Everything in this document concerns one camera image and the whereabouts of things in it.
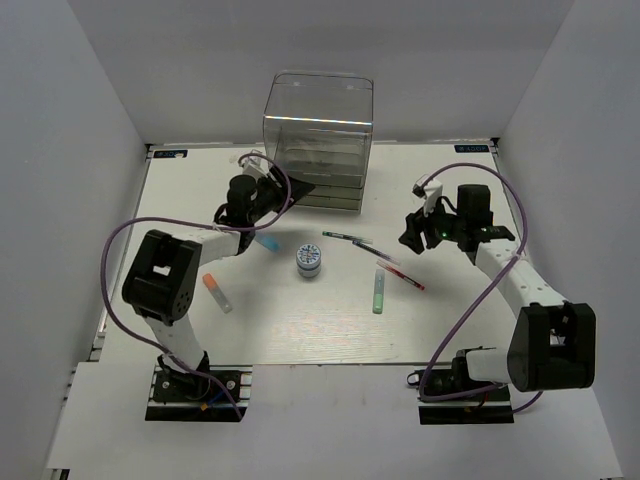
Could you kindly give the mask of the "clear plastic drawer organizer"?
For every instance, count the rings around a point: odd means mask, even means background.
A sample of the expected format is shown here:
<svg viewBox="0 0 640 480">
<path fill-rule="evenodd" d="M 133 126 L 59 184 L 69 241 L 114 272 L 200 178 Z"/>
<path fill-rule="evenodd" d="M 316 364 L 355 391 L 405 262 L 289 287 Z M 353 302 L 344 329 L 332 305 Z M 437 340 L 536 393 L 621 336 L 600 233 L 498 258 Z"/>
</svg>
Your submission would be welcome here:
<svg viewBox="0 0 640 480">
<path fill-rule="evenodd" d="M 284 70 L 263 113 L 267 155 L 311 183 L 303 206 L 358 212 L 373 137 L 374 83 L 346 73 Z"/>
</svg>

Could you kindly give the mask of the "blue white round tape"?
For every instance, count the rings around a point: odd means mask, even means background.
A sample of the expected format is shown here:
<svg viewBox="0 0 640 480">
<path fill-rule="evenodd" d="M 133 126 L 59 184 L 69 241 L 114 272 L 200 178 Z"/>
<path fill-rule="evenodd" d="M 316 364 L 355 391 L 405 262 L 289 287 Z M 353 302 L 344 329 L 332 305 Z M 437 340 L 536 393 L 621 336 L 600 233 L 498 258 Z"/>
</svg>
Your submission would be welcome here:
<svg viewBox="0 0 640 480">
<path fill-rule="evenodd" d="M 301 277 L 310 279 L 321 272 L 322 252 L 317 245 L 312 243 L 301 245 L 296 252 L 295 259 L 297 271 Z"/>
</svg>

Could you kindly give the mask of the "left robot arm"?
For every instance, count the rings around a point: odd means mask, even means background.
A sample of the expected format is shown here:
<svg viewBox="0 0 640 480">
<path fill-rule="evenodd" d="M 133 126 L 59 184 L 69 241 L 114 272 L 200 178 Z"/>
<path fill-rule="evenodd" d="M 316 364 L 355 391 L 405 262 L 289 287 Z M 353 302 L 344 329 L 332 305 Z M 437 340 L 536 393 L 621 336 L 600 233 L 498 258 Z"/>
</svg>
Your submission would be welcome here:
<svg viewBox="0 0 640 480">
<path fill-rule="evenodd" d="M 177 387 L 199 399 L 211 387 L 207 352 L 196 339 L 188 317 L 199 268 L 244 253 L 257 223 L 269 213 L 287 211 L 315 190 L 315 185 L 267 174 L 241 174 L 229 181 L 226 202 L 210 228 L 180 235 L 148 231 L 125 278 L 122 297 L 151 328 L 160 345 L 160 366 L 177 376 Z"/>
</svg>

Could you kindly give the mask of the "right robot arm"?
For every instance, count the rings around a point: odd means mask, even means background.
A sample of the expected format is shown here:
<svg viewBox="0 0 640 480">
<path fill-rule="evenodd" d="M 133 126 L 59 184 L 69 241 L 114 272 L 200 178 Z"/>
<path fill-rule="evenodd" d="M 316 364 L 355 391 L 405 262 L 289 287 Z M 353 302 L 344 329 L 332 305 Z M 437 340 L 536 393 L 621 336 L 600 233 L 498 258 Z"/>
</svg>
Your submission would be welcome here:
<svg viewBox="0 0 640 480">
<path fill-rule="evenodd" d="M 556 292 L 519 252 L 512 232 L 494 225 L 488 186 L 459 186 L 455 206 L 437 180 L 415 185 L 413 193 L 424 204 L 406 217 L 400 243 L 417 254 L 443 241 L 455 243 L 490 279 L 515 317 L 507 349 L 458 351 L 449 378 L 426 381 L 420 393 L 472 399 L 491 386 L 513 385 L 520 392 L 590 387 L 595 378 L 593 309 Z"/>
</svg>

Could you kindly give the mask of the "blue pen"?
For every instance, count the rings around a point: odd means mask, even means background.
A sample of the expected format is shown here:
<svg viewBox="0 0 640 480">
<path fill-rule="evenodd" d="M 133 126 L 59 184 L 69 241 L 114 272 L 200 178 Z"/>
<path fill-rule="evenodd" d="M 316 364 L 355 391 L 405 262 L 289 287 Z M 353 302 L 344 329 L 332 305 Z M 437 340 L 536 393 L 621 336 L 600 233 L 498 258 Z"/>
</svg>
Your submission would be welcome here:
<svg viewBox="0 0 640 480">
<path fill-rule="evenodd" d="M 384 261 L 386 261 L 388 263 L 391 263 L 391 264 L 396 265 L 396 266 L 400 266 L 401 265 L 401 262 L 399 260 L 397 260 L 396 258 L 394 258 L 391 255 L 389 255 L 387 253 L 384 253 L 384 252 L 372 247 L 369 244 L 363 243 L 363 242 L 358 241 L 358 240 L 353 240 L 352 244 L 354 246 L 356 246 L 357 248 L 359 248 L 361 250 L 364 250 L 364 251 L 366 251 L 366 252 L 368 252 L 368 253 L 376 256 L 377 258 L 382 259 L 382 260 L 384 260 Z"/>
</svg>

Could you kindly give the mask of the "green pen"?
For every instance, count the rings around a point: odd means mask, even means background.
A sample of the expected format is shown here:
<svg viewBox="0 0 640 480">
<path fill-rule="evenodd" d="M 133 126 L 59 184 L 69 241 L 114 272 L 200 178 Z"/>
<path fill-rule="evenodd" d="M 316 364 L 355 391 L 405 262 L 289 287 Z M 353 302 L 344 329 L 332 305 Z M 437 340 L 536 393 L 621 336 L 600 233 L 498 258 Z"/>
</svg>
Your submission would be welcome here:
<svg viewBox="0 0 640 480">
<path fill-rule="evenodd" d="M 344 233 L 332 232 L 332 231 L 322 231 L 322 236 L 339 239 L 339 240 L 350 241 L 350 242 L 368 244 L 368 245 L 373 244 L 373 240 L 368 238 L 344 234 Z"/>
</svg>

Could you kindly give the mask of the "red pen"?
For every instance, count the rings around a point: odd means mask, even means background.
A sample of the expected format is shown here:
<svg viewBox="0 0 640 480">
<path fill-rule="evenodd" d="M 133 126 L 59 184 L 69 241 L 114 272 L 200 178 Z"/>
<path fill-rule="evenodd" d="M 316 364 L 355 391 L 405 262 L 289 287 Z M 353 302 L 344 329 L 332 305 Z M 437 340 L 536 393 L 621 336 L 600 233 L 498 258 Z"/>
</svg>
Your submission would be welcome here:
<svg viewBox="0 0 640 480">
<path fill-rule="evenodd" d="M 396 276 L 397 278 L 403 280 L 404 282 L 408 283 L 409 285 L 411 285 L 411 286 L 413 286 L 413 287 L 415 287 L 415 288 L 417 288 L 417 289 L 419 289 L 421 291 L 425 290 L 425 286 L 422 283 L 420 283 L 420 282 L 414 280 L 413 278 L 409 277 L 408 275 L 402 273 L 401 271 L 399 271 L 398 269 L 394 268 L 393 266 L 385 264 L 383 262 L 378 262 L 377 264 L 378 264 L 378 266 L 380 266 L 384 270 L 388 271 L 389 273 L 391 273 L 392 275 Z"/>
</svg>

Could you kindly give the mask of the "blue highlighter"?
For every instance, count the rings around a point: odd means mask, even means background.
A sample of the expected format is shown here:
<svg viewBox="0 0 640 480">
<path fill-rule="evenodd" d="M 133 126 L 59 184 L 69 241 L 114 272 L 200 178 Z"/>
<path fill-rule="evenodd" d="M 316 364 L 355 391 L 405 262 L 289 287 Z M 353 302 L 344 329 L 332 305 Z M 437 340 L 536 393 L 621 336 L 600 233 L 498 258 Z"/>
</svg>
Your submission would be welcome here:
<svg viewBox="0 0 640 480">
<path fill-rule="evenodd" d="M 280 249 L 279 242 L 270 236 L 256 235 L 255 241 L 271 252 L 278 252 Z"/>
</svg>

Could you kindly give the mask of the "green highlighter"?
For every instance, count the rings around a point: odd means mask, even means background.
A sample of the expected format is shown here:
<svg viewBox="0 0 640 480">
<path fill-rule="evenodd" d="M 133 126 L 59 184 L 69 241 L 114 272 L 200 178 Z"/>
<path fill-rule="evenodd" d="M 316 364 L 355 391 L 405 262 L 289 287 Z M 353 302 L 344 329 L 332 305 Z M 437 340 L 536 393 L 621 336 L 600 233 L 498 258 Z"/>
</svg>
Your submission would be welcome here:
<svg viewBox="0 0 640 480">
<path fill-rule="evenodd" d="M 384 287 L 385 287 L 385 271 L 377 269 L 374 279 L 374 290 L 372 300 L 372 312 L 381 314 L 384 308 Z"/>
</svg>

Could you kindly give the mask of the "orange highlighter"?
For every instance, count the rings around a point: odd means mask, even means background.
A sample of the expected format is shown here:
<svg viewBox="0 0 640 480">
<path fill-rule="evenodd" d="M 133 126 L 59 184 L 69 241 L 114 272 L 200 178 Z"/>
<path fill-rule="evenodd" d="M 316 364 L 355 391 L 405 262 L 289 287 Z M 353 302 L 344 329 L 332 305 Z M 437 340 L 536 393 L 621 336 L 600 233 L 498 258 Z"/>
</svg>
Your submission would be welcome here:
<svg viewBox="0 0 640 480">
<path fill-rule="evenodd" d="M 202 277 L 202 280 L 206 289 L 209 291 L 212 298 L 216 301 L 222 312 L 225 314 L 230 313 L 232 311 L 232 305 L 214 277 L 211 274 L 207 273 Z"/>
</svg>

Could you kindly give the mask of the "left blue corner label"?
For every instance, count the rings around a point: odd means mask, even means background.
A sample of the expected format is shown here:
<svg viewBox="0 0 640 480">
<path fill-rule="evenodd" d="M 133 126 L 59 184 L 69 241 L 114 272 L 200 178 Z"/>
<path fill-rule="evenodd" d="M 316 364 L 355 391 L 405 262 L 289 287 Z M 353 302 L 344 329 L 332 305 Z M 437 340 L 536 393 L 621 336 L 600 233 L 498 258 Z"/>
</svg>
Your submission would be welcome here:
<svg viewBox="0 0 640 480">
<path fill-rule="evenodd" d="M 176 159 L 186 158 L 188 151 L 186 149 L 179 150 L 155 150 L 153 152 L 153 158 L 156 159 Z"/>
</svg>

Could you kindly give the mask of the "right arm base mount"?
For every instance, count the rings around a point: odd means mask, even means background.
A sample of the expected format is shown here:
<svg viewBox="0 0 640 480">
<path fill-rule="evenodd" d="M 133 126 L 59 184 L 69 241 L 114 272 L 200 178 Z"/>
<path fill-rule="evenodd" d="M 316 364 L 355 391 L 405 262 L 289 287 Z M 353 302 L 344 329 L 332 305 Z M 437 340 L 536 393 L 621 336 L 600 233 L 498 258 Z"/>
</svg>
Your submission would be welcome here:
<svg viewBox="0 0 640 480">
<path fill-rule="evenodd" d="M 427 396 L 443 396 L 468 390 L 454 377 L 451 368 L 436 368 L 425 385 Z M 506 388 L 436 402 L 418 399 L 419 423 L 422 426 L 461 426 L 512 424 L 514 415 L 510 393 Z"/>
</svg>

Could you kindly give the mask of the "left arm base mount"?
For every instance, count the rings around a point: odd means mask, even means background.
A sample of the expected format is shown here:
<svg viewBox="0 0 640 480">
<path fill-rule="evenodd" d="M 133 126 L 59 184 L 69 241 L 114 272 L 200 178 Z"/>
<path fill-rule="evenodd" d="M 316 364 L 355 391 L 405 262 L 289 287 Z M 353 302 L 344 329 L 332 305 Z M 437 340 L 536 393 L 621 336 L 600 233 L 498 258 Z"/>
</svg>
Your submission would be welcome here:
<svg viewBox="0 0 640 480">
<path fill-rule="evenodd" d="M 211 366 L 210 374 L 229 391 L 241 415 L 249 406 L 252 366 Z M 200 378 L 187 383 L 174 374 L 154 368 L 145 420 L 150 422 L 239 423 L 240 417 L 215 383 Z"/>
</svg>

